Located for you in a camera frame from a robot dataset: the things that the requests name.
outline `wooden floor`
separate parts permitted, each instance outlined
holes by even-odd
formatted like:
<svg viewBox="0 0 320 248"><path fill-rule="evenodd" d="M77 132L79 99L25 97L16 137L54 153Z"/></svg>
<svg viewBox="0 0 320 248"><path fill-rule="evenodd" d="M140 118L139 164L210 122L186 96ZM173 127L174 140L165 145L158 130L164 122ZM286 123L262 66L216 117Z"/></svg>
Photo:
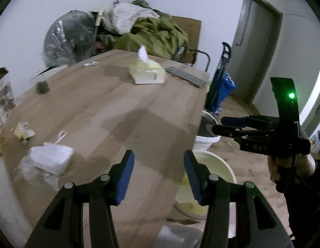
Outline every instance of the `wooden floor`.
<svg viewBox="0 0 320 248"><path fill-rule="evenodd" d="M254 107L233 96L224 100L221 106L222 113L219 121L222 116L242 117L258 114ZM245 181L254 182L280 218L288 234L292 233L289 228L289 215L284 195L278 193L275 184L270 181L266 156L241 151L238 143L226 137L221 137L220 141L214 143L208 151L217 154L230 165L238 184L243 184Z"/></svg>

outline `screw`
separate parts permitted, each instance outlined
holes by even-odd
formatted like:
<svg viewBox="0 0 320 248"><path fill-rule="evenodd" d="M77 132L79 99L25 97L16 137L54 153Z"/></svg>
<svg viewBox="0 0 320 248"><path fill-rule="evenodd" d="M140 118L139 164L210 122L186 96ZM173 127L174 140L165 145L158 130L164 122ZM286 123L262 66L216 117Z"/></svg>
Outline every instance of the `screw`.
<svg viewBox="0 0 320 248"><path fill-rule="evenodd" d="M246 186L247 188L254 188L254 187L255 187L255 184L254 184L253 182L247 181L247 182L245 183L245 186Z"/></svg>
<svg viewBox="0 0 320 248"><path fill-rule="evenodd" d="M70 188L72 188L73 186L74 186L74 184L73 184L72 182L65 183L65 185L64 185L64 187L65 187L66 189L70 189Z"/></svg>
<svg viewBox="0 0 320 248"><path fill-rule="evenodd" d="M210 174L208 178L211 181L217 181L218 180L218 176L216 174Z"/></svg>
<svg viewBox="0 0 320 248"><path fill-rule="evenodd" d="M100 180L104 182L109 181L110 178L111 177L108 174L103 174L102 176L100 176Z"/></svg>

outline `human hand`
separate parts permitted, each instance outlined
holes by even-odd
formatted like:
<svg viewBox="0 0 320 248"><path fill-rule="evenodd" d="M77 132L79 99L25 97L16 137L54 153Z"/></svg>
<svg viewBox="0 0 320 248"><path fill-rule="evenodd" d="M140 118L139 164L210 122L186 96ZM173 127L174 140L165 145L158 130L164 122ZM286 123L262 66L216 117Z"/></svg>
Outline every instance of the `human hand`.
<svg viewBox="0 0 320 248"><path fill-rule="evenodd" d="M278 158L268 156L268 169L270 172L270 180L273 183L277 183L281 178L280 173L278 172L278 166L285 168L290 168L292 166L293 157ZM296 174L299 177L308 177L312 176L315 172L315 160L309 155L296 155L296 160L294 166L297 168Z"/></svg>

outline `cardboard box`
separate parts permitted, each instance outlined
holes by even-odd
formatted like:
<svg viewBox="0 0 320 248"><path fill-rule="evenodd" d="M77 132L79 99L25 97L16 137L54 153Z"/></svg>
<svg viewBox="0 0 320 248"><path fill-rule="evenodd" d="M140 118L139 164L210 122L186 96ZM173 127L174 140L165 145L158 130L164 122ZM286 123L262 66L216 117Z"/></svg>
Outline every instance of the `cardboard box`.
<svg viewBox="0 0 320 248"><path fill-rule="evenodd" d="M15 108L15 100L8 73L9 71L5 67L0 68L0 122L5 122Z"/></svg>
<svg viewBox="0 0 320 248"><path fill-rule="evenodd" d="M179 25L179 27L185 31L189 36L189 45L191 49L198 49L200 31L201 31L201 21L192 18L176 17L172 16L172 19ZM192 53L187 53L183 58L182 62L192 63L193 55Z"/></svg>

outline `wooden table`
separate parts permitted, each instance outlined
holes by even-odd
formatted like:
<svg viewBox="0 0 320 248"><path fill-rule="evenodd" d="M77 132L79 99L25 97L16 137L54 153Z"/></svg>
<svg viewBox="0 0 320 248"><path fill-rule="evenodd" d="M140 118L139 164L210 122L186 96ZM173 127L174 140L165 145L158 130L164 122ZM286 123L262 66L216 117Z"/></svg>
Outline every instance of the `wooden table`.
<svg viewBox="0 0 320 248"><path fill-rule="evenodd" d="M195 88L167 75L164 84L135 85L129 75L134 52L113 50L70 66L51 76L50 92L32 94L9 116L5 126L4 160L10 174L32 146L55 142L74 148L67 181L92 181L118 163L127 149L135 153L126 198L113 207L121 248L151 247L174 203L183 173L183 153L198 130L206 86ZM151 57L164 68L176 66L208 80L208 73L166 59ZM96 60L99 65L84 67ZM28 121L36 135L22 145L10 131ZM14 190L34 227L56 192L46 185L14 183Z"/></svg>

